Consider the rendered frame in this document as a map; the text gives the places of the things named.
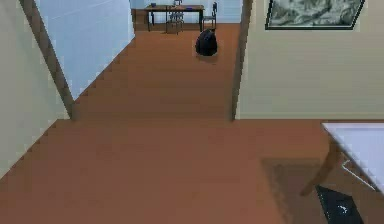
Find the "black round bag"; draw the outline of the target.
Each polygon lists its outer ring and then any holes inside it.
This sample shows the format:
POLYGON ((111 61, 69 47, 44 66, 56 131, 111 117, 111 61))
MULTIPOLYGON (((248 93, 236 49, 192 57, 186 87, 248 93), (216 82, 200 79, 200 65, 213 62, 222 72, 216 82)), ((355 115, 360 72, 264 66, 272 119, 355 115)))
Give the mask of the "black round bag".
POLYGON ((218 44, 214 29, 206 29, 196 40, 196 53, 202 56, 213 56, 217 53, 218 44))

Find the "grey metal chair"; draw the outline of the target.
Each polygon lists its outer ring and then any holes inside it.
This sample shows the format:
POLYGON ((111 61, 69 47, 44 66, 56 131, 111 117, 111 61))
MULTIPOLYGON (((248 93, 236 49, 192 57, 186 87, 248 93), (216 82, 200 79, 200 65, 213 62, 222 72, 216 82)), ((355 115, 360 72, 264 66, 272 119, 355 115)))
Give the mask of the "grey metal chair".
POLYGON ((174 27, 176 34, 179 34, 182 30, 184 23, 184 13, 182 11, 176 11, 176 8, 181 5, 182 1, 183 0, 173 0, 173 4, 166 7, 166 25, 174 27))

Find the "black metal chair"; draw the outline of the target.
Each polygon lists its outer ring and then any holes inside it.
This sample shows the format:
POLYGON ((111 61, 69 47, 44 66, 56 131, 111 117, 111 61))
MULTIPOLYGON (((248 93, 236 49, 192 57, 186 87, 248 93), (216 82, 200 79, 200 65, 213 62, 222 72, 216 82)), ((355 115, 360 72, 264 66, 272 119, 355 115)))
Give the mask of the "black metal chair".
POLYGON ((213 29, 216 28, 217 25, 217 11, 218 11, 218 4, 216 1, 213 2, 212 4, 212 12, 210 15, 205 15, 202 18, 202 25, 205 25, 206 22, 210 21, 211 22, 211 27, 213 29))

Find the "dark wooden desk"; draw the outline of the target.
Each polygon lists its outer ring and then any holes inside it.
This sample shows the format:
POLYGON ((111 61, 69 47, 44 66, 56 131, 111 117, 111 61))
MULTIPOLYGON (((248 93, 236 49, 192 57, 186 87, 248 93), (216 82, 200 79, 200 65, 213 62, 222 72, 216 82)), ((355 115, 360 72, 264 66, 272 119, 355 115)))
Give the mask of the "dark wooden desk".
POLYGON ((204 14, 204 6, 203 5, 160 5, 160 4, 155 4, 155 5, 148 5, 147 7, 144 8, 144 11, 146 12, 146 17, 148 19, 147 22, 147 29, 151 30, 151 26, 155 25, 155 20, 154 20, 154 13, 155 12, 194 12, 199 15, 198 18, 198 24, 199 24, 199 29, 203 30, 203 14, 204 14))

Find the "white top wooden table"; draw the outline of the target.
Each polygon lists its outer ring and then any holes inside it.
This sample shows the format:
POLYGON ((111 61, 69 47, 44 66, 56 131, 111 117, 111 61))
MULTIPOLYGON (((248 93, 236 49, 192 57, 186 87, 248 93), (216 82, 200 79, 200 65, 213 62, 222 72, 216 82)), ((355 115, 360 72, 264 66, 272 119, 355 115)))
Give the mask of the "white top wooden table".
POLYGON ((322 127, 328 133, 328 153, 300 195, 307 196, 321 184, 342 155, 347 158, 342 163, 345 171, 384 195, 384 123, 325 122, 322 127))

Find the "framed grey wall picture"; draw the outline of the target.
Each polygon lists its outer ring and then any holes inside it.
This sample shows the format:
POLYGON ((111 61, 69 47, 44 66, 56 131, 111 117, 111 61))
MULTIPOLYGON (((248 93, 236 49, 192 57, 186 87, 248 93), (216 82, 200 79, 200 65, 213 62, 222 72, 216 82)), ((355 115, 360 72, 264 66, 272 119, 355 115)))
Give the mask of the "framed grey wall picture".
POLYGON ((365 0, 269 0, 266 30, 353 30, 365 0))

